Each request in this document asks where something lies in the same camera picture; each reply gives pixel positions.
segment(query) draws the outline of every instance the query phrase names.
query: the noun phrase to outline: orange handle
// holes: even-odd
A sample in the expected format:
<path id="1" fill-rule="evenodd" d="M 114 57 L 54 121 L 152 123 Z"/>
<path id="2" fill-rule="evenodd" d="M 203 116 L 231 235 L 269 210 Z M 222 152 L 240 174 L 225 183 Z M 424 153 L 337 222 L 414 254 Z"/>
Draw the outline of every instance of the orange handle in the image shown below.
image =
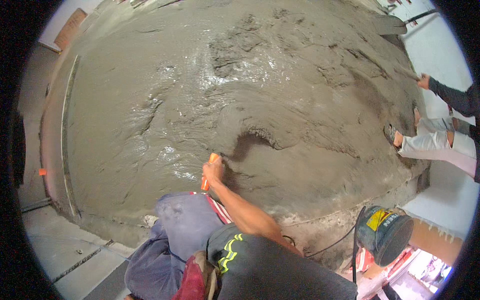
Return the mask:
<path id="1" fill-rule="evenodd" d="M 211 153 L 210 154 L 210 157 L 208 159 L 208 162 L 209 163 L 213 163 L 214 161 L 216 161 L 216 159 L 218 158 L 218 154 L 216 153 Z M 202 186 L 201 186 L 201 189 L 204 190 L 204 191 L 208 191 L 208 189 L 210 188 L 210 185 L 208 184 L 208 180 L 202 176 Z"/>

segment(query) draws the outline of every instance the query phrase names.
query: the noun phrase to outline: yellow label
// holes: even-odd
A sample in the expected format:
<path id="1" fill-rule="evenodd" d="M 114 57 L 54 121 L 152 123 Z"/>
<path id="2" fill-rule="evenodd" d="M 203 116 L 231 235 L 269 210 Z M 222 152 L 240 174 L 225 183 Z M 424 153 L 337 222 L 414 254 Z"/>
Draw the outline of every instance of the yellow label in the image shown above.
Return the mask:
<path id="1" fill-rule="evenodd" d="M 367 226 L 373 231 L 377 231 L 379 225 L 391 214 L 393 214 L 393 212 L 389 210 L 379 209 L 368 219 Z"/>

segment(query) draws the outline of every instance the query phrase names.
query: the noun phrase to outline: bucket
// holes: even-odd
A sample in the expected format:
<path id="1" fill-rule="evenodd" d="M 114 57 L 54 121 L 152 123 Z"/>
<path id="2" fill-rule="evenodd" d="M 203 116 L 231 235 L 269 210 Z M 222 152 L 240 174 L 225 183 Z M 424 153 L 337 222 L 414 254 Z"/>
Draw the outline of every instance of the bucket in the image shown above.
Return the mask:
<path id="1" fill-rule="evenodd" d="M 359 220 L 357 238 L 380 267 L 391 264 L 405 249 L 413 231 L 410 216 L 372 206 Z"/>

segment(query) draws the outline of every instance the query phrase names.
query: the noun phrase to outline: hand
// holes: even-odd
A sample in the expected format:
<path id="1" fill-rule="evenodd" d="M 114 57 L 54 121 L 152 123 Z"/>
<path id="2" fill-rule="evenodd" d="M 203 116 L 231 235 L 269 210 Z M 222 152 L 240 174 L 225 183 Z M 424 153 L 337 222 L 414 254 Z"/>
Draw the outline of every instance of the hand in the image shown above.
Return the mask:
<path id="1" fill-rule="evenodd" d="M 203 171 L 203 176 L 210 184 L 222 182 L 222 157 L 219 156 L 213 163 L 204 163 Z"/>
<path id="2" fill-rule="evenodd" d="M 428 90 L 428 82 L 430 81 L 430 75 L 428 74 L 424 74 L 422 73 L 421 75 L 421 78 L 419 78 L 419 81 L 418 81 L 418 86 L 423 88 L 423 89 L 426 89 Z"/>

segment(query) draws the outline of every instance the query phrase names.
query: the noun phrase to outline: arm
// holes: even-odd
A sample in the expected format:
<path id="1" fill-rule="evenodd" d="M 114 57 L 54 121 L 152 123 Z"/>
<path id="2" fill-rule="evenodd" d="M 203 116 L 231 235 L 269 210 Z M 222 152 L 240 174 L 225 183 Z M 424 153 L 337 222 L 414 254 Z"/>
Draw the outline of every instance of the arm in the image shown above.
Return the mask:
<path id="1" fill-rule="evenodd" d="M 222 157 L 213 163 L 205 163 L 204 176 L 210 188 L 220 198 L 237 228 L 244 233 L 263 236 L 278 244 L 287 247 L 290 251 L 303 256 L 295 247 L 290 245 L 280 232 L 280 226 L 266 212 L 249 203 L 240 195 L 232 192 L 222 181 Z"/>
<path id="2" fill-rule="evenodd" d="M 473 85 L 466 92 L 461 92 L 439 83 L 429 75 L 422 74 L 421 76 L 422 78 L 418 82 L 420 87 L 431 90 L 465 117 L 475 116 L 478 113 L 480 99 Z"/>

